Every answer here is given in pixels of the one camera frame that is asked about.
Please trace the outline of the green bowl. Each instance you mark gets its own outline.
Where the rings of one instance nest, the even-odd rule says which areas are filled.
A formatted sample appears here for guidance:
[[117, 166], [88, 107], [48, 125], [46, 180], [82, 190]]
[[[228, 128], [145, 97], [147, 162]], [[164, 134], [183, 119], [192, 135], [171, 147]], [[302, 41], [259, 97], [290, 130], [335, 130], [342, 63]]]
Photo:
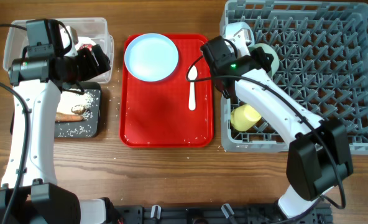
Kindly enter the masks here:
[[271, 70], [267, 72], [268, 76], [270, 78], [272, 78], [275, 73], [277, 72], [279, 65], [280, 65], [280, 60], [279, 57], [276, 53], [276, 51], [269, 46], [268, 44], [264, 44], [264, 43], [259, 43], [259, 44], [255, 44], [251, 47], [249, 47], [249, 52], [250, 53], [256, 53], [256, 49], [258, 49], [259, 47], [262, 48], [262, 50], [265, 52], [266, 56], [270, 57], [270, 61], [271, 61]]

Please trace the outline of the pile of rice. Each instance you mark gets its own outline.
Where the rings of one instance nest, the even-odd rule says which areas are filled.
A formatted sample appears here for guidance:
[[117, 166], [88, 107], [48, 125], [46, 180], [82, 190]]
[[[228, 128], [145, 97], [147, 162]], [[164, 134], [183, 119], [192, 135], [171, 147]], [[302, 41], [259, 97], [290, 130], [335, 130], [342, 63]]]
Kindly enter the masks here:
[[82, 114], [84, 120], [91, 116], [91, 105], [94, 103], [94, 94], [86, 91], [82, 95], [72, 91], [64, 91], [61, 94], [60, 102], [57, 107], [57, 113], [74, 114], [71, 108], [76, 105], [83, 105], [86, 111]]

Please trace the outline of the brown food scrap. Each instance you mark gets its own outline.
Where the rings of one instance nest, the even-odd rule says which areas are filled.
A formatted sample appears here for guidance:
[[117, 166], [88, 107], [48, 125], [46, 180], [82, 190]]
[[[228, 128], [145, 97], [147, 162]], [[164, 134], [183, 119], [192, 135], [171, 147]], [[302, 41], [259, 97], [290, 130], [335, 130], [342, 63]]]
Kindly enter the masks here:
[[76, 105], [71, 108], [71, 112], [78, 115], [82, 115], [85, 111], [86, 107], [83, 105]]

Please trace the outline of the yellow plastic cup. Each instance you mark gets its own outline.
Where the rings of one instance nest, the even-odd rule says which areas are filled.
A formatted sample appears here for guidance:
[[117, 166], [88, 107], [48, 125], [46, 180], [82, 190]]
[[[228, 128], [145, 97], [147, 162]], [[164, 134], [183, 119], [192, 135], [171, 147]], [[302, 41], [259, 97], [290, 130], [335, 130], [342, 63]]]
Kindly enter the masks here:
[[231, 112], [231, 125], [237, 131], [247, 131], [253, 127], [262, 116], [250, 105], [244, 104]]

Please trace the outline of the large light blue plate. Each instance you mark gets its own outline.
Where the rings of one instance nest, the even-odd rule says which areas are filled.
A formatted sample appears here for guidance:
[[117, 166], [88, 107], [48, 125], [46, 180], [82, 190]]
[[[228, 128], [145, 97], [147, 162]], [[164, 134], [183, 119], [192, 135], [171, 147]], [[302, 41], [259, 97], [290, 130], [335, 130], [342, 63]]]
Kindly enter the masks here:
[[124, 53], [128, 72], [144, 82], [158, 82], [170, 76], [179, 61], [177, 46], [162, 34], [148, 33], [134, 38]]

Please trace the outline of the white plastic spoon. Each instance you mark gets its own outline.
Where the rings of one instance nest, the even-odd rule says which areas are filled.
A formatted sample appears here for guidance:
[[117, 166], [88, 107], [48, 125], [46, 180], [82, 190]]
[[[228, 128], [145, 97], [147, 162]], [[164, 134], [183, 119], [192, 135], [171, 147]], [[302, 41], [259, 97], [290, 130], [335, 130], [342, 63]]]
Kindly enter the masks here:
[[188, 99], [188, 109], [190, 111], [194, 111], [196, 109], [196, 94], [195, 94], [195, 83], [198, 76], [198, 72], [195, 66], [190, 68], [188, 73], [188, 79], [190, 81], [190, 92], [189, 92], [189, 99]]

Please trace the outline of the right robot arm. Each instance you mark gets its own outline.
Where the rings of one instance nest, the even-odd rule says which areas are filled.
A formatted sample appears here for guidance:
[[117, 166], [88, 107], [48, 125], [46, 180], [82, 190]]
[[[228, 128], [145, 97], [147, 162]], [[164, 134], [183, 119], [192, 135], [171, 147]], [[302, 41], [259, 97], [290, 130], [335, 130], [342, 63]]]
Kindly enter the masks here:
[[245, 46], [218, 36], [201, 46], [211, 80], [225, 98], [235, 96], [253, 107], [288, 145], [287, 191], [278, 208], [287, 221], [308, 213], [338, 187], [339, 209], [346, 199], [343, 180], [354, 168], [345, 125], [308, 111], [272, 81], [279, 57], [267, 44]]

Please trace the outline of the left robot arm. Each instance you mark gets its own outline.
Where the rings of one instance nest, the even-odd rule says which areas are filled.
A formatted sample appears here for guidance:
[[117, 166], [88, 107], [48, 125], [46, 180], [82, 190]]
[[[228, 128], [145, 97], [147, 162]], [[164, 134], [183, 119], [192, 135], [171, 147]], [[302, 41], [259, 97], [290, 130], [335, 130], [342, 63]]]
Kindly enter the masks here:
[[122, 223], [110, 199], [80, 200], [58, 186], [53, 161], [55, 117], [64, 84], [79, 85], [110, 70], [102, 48], [75, 55], [64, 45], [65, 25], [27, 21], [29, 43], [8, 71], [14, 97], [9, 162], [1, 181], [0, 223]]

